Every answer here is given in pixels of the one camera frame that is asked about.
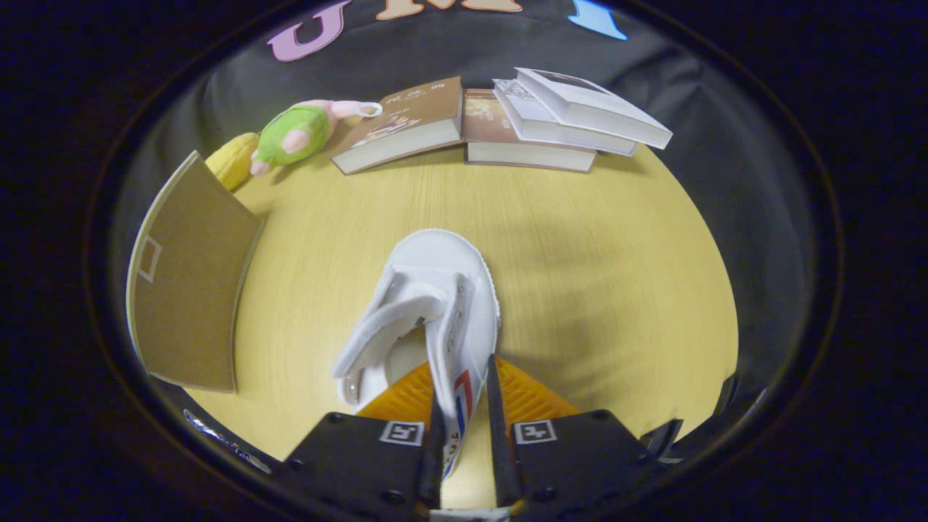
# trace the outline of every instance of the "white canvas shoe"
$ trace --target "white canvas shoe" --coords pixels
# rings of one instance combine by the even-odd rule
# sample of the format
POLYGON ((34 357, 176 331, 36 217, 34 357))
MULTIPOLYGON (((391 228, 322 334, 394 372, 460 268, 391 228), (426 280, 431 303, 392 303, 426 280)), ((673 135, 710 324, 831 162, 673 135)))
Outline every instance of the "white canvas shoe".
POLYGON ((388 372, 391 352, 420 325, 445 418, 447 477, 476 410, 499 329, 490 271, 480 252, 454 232, 420 230, 393 249, 370 305, 332 367, 339 397, 359 411, 402 377, 388 375, 396 373, 388 372))

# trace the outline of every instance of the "brown book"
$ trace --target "brown book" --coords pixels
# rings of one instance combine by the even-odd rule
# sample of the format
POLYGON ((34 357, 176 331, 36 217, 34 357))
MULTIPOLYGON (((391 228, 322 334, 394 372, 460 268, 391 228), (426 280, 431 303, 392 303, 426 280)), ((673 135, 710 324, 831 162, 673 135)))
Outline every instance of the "brown book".
POLYGON ((467 89, 463 126, 468 163, 589 172, 596 158, 592 149, 520 140, 492 89, 467 89))
POLYGON ((332 161, 345 174, 461 142, 460 76, 393 93, 380 104, 383 113, 335 145, 332 161))

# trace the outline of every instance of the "stack of books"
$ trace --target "stack of books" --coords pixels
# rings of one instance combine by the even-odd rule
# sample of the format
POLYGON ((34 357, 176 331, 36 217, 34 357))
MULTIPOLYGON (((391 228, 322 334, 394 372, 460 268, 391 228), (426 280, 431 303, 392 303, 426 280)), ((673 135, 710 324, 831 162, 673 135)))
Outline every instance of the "stack of books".
POLYGON ((646 112, 588 80, 516 68, 494 89, 460 77, 418 85, 380 101, 335 145, 345 174, 417 152, 467 143, 468 163, 589 172, 597 151, 631 156, 638 143, 663 149, 672 133, 646 112))

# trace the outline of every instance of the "light wood surface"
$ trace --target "light wood surface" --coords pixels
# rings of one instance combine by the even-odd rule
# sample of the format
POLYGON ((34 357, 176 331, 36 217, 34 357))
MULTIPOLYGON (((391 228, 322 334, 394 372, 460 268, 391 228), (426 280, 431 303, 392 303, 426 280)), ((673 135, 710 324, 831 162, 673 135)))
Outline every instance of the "light wood surface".
MULTIPOLYGON (((344 176, 323 152, 239 189, 266 223, 238 309, 238 393, 190 395, 284 459, 325 412, 350 412, 329 369, 390 251, 447 228, 493 273, 501 357, 636 436, 708 418, 735 369, 734 300, 712 235, 654 154, 601 154, 590 174, 463 160, 457 147, 344 176)), ((492 505, 484 393, 443 507, 492 505)))

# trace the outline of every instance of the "yellow corn toy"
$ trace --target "yellow corn toy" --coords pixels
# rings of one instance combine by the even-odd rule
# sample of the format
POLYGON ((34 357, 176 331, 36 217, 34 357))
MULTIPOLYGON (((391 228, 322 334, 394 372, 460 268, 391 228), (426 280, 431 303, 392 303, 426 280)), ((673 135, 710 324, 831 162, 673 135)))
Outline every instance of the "yellow corn toy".
POLYGON ((258 135, 249 132, 233 137, 206 159, 206 166, 228 190, 234 190, 249 177, 251 155, 258 148, 258 135))

